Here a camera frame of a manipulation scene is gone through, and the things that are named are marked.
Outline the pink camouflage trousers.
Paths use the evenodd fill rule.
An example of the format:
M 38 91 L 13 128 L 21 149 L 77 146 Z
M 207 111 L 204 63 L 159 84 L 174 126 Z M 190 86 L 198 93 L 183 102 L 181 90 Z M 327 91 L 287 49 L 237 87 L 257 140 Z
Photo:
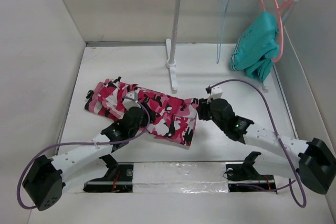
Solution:
M 121 82 L 121 78 L 99 82 L 87 93 L 85 110 L 113 121 L 121 119 L 126 107 L 123 97 L 134 92 L 148 110 L 151 123 L 147 129 L 158 139 L 189 147 L 195 132 L 198 99 L 180 99 L 165 93 Z

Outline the blue wire hanger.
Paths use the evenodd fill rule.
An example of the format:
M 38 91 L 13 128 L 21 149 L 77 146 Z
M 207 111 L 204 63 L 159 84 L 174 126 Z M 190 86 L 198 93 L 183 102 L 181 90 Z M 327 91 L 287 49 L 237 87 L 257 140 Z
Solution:
M 219 64 L 221 58 L 221 49 L 222 43 L 224 41 L 225 34 L 225 19 L 227 16 L 228 6 L 230 4 L 230 0 L 221 0 L 221 6 L 219 8 L 218 15 L 218 31 L 217 31 L 217 44 L 216 44 L 216 64 Z

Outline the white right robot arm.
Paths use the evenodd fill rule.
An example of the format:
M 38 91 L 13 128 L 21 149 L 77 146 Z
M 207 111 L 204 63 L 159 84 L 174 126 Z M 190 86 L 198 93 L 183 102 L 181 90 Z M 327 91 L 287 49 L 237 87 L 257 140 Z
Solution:
M 243 162 L 243 173 L 254 179 L 270 174 L 299 178 L 311 191 L 325 195 L 335 179 L 335 156 L 318 138 L 311 141 L 280 136 L 250 119 L 234 113 L 224 99 L 200 99 L 200 120 L 212 121 L 232 141 L 260 148 Z

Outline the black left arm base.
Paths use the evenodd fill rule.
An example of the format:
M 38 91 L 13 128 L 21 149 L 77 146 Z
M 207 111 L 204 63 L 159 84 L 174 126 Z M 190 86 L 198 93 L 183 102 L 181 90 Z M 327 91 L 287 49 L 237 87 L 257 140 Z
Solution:
M 134 163 L 118 163 L 111 155 L 100 157 L 107 171 L 104 176 L 84 183 L 86 193 L 132 193 Z

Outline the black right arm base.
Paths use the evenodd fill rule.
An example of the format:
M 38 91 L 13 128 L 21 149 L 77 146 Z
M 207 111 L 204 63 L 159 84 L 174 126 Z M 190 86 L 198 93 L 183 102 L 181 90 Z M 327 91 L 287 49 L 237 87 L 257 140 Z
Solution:
M 242 162 L 227 162 L 223 177 L 228 180 L 229 192 L 257 192 L 276 189 L 273 175 L 261 175 L 253 167 L 260 152 L 251 152 Z

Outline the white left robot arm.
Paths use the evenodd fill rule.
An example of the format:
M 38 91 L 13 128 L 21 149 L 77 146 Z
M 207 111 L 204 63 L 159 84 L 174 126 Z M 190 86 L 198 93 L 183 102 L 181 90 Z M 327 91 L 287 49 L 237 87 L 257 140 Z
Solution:
M 99 174 L 105 180 L 117 175 L 117 163 L 111 153 L 124 147 L 145 133 L 151 118 L 144 106 L 134 106 L 126 111 L 123 118 L 103 129 L 90 142 L 74 142 L 76 146 L 61 155 L 46 157 L 45 148 L 36 154 L 24 168 L 17 186 L 17 200 L 27 209 L 21 197 L 23 188 L 33 201 L 33 208 L 44 211 L 53 206 L 69 187 L 69 178 L 87 164 L 102 159 L 105 163 L 99 167 Z

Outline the pink plastic hanger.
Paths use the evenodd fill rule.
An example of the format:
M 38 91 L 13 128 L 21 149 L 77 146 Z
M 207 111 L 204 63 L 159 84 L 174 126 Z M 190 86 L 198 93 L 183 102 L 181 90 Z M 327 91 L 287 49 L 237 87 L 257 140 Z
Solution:
M 278 4 L 277 0 L 272 0 L 272 1 L 275 5 L 275 11 L 276 11 L 276 17 L 277 17 L 277 27 L 278 27 L 278 37 L 277 38 L 279 38 L 279 54 L 276 58 L 272 58 L 271 61 L 273 63 L 277 63 L 282 57 L 283 43 L 284 43 L 284 31 L 283 31 L 284 25 L 282 21 L 281 11 L 285 7 L 289 7 L 293 3 L 293 0 L 283 0 L 281 5 Z

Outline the teal shorts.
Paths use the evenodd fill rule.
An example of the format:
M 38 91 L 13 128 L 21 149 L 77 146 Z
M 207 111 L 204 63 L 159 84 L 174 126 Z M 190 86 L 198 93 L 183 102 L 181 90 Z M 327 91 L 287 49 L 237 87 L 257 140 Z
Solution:
M 231 70 L 264 82 L 274 65 L 272 59 L 279 54 L 277 35 L 277 19 L 262 12 L 239 37 L 230 59 Z

